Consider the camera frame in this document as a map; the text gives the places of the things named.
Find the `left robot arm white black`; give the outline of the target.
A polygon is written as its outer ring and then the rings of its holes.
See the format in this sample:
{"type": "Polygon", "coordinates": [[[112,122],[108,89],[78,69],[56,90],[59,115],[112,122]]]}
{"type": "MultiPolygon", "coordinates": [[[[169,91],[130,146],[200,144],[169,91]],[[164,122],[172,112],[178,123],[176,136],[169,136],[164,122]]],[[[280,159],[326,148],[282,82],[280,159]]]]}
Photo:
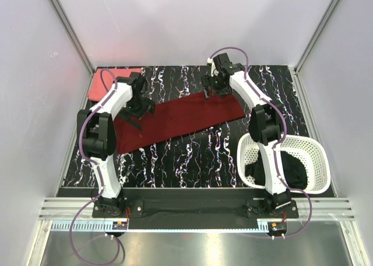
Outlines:
{"type": "Polygon", "coordinates": [[[129,215],[125,196],[114,165],[117,135],[114,119],[119,117],[137,129],[138,120],[154,113],[155,103],[144,96],[146,84],[139,72],[127,77],[117,76],[107,94],[88,110],[77,114],[77,139],[82,160],[89,162],[98,183],[97,196],[92,198],[93,217],[120,217],[129,215]]]}

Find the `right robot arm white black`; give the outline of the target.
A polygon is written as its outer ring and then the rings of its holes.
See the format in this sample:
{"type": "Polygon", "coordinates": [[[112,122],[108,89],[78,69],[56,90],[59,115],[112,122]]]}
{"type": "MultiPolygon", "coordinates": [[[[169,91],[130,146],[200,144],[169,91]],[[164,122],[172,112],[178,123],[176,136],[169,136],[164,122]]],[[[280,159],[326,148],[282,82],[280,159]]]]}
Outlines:
{"type": "Polygon", "coordinates": [[[257,143],[265,173],[263,201],[265,212],[271,217],[282,214],[291,202],[281,160],[280,145],[287,135],[287,127],[280,111],[282,104],[265,95],[248,75],[248,65],[234,64],[226,53],[218,50],[207,59],[210,74],[202,77],[205,98],[238,93],[251,110],[249,134],[257,143]]]}

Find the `dark red t shirt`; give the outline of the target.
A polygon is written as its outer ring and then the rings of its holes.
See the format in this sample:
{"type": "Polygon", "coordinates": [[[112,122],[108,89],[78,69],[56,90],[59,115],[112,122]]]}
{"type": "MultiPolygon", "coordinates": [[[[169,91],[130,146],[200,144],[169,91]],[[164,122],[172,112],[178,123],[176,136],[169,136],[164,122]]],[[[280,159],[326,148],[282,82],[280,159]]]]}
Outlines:
{"type": "Polygon", "coordinates": [[[133,118],[142,128],[117,117],[114,120],[117,152],[129,153],[170,138],[244,118],[245,113],[234,95],[205,98],[203,92],[157,104],[155,112],[133,118]]]}

